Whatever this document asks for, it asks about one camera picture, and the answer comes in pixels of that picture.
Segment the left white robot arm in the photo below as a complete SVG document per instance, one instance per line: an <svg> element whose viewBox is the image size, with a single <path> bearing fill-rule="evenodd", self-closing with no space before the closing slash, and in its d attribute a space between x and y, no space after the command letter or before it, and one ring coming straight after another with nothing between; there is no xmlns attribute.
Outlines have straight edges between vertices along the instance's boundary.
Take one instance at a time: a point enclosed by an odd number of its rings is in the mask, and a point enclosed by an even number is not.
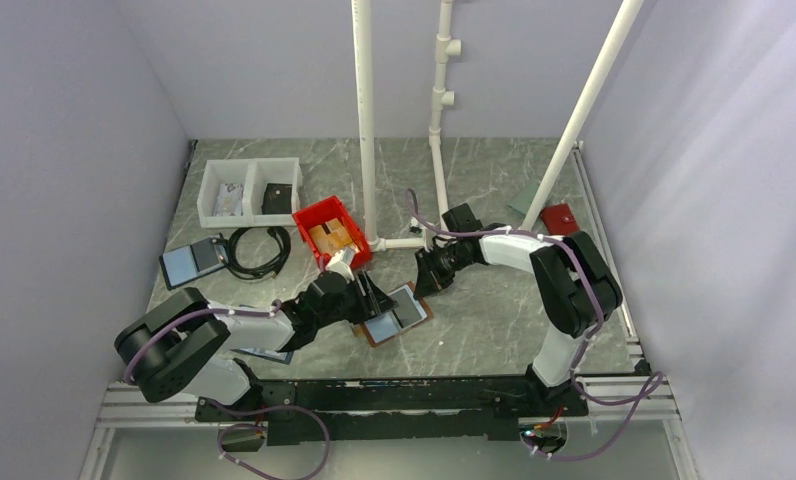
<svg viewBox="0 0 796 480"><path fill-rule="evenodd" d="M362 324L396 306L365 273L322 272L294 298L265 308L224 305L187 287L122 330L114 348L125 364L124 382L147 402L187 392L217 400L232 417L246 420L261 406L257 377L223 352L294 352L327 326Z"/></svg>

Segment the brown leather card holder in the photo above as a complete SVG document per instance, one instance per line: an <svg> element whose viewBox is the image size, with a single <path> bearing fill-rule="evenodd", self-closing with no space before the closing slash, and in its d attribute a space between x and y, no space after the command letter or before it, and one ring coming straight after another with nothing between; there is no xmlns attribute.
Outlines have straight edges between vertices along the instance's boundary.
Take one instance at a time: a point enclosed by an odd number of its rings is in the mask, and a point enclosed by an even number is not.
<svg viewBox="0 0 796 480"><path fill-rule="evenodd" d="M363 324L352 325L352 333L376 348L431 320L434 317L432 309L424 299L416 299L414 294L415 284L412 282L396 288L388 296L397 306Z"/></svg>

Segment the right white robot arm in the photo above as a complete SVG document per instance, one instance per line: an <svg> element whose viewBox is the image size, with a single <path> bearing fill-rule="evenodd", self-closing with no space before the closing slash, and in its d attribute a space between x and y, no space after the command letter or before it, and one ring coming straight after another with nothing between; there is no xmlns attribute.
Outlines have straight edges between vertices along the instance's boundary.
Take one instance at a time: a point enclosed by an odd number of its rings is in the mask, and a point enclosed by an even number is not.
<svg viewBox="0 0 796 480"><path fill-rule="evenodd" d="M473 265L532 274L551 327L526 370L525 401L538 415L552 413L573 389L588 342L621 305L618 281L583 231L547 236L485 225L466 204L449 210L445 222L446 231L415 253L416 297L445 290L457 272Z"/></svg>

